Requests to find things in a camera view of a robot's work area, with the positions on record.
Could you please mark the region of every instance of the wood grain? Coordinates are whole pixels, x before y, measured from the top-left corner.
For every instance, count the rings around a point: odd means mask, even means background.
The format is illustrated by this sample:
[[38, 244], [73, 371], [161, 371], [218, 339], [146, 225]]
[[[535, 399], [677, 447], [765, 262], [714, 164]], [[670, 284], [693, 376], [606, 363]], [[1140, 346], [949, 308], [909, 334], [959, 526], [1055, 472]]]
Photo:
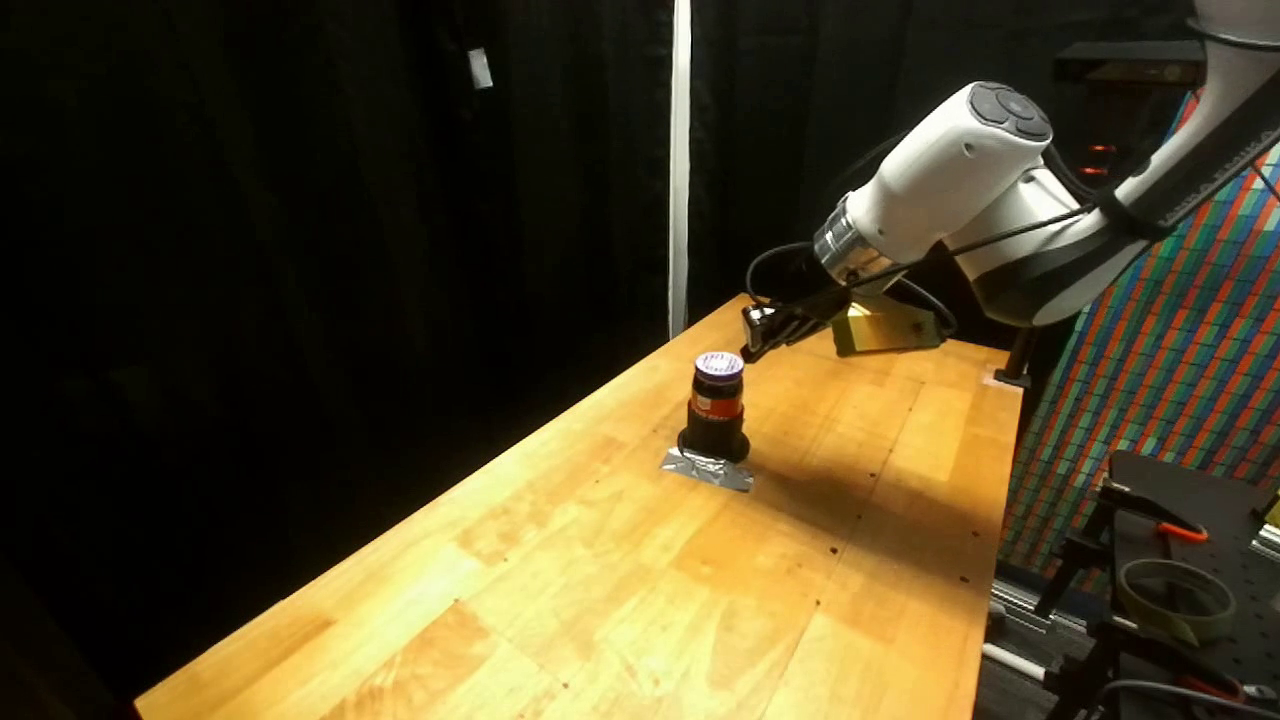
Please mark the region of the wood grain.
[[751, 490], [661, 466], [724, 302], [137, 698], [145, 716], [971, 716], [1004, 353], [749, 366]]

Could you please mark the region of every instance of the wooden tabletop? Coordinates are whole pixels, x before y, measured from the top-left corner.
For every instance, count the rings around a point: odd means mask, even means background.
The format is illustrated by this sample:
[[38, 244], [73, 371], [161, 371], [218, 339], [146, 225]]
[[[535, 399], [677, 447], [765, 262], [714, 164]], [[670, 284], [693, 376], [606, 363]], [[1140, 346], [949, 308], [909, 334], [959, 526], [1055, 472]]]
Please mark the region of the wooden tabletop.
[[1004, 353], [749, 366], [751, 490], [661, 459], [724, 302], [137, 698], [145, 716], [971, 716]]

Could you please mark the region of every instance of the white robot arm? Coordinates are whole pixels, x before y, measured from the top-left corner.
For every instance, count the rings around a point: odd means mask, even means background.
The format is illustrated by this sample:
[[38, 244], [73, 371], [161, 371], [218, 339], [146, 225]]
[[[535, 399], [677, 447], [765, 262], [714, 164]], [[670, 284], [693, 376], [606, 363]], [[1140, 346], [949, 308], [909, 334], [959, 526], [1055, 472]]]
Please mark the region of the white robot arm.
[[775, 255], [775, 284], [743, 313], [743, 361], [885, 291], [934, 238], [1001, 322], [1039, 329], [1089, 308], [1280, 136], [1280, 0], [1197, 0], [1190, 28], [1204, 37], [1190, 121], [1142, 170], [1089, 199], [1044, 164], [1051, 123], [1026, 95], [987, 81], [959, 86], [830, 207], [806, 250]]

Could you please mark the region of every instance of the small object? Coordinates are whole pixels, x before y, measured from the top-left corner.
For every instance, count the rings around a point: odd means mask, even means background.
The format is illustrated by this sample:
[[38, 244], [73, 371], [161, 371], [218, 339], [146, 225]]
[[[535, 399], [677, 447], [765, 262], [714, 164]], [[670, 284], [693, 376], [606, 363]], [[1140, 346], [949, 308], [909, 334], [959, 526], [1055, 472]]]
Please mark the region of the small object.
[[474, 92], [491, 92], [491, 63], [484, 46], [466, 46], [466, 73]]
[[1280, 490], [1257, 513], [1259, 526], [1251, 535], [1251, 553], [1280, 563]]
[[1170, 524], [1170, 519], [1158, 519], [1156, 526], [1158, 526], [1158, 535], [1178, 540], [1178, 545], [1208, 545], [1208, 526], [1186, 526], [1186, 524]]
[[1126, 617], [1163, 640], [1197, 652], [1232, 633], [1237, 594], [1232, 586], [1178, 560], [1142, 555], [1119, 567], [1119, 605]]
[[687, 424], [681, 430], [681, 452], [713, 459], [749, 459], [743, 437], [743, 361], [737, 353], [705, 353], [693, 363]]
[[1280, 694], [1270, 682], [1241, 682], [1241, 694], [1269, 703], [1269, 707], [1280, 707]]
[[751, 472], [743, 464], [733, 464], [733, 459], [720, 459], [720, 455], [701, 455], [701, 452], [687, 452], [687, 447], [668, 447], [662, 472], [681, 472], [687, 478], [705, 478], [705, 485], [737, 486], [737, 490], [751, 486]]

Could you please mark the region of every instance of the black backdrop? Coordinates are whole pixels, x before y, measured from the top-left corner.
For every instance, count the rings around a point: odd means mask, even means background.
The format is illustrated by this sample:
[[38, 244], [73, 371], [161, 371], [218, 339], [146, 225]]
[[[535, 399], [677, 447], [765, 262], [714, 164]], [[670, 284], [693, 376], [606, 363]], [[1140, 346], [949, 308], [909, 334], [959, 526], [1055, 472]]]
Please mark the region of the black backdrop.
[[641, 0], [9, 0], [0, 73], [0, 540], [121, 694], [662, 333]]

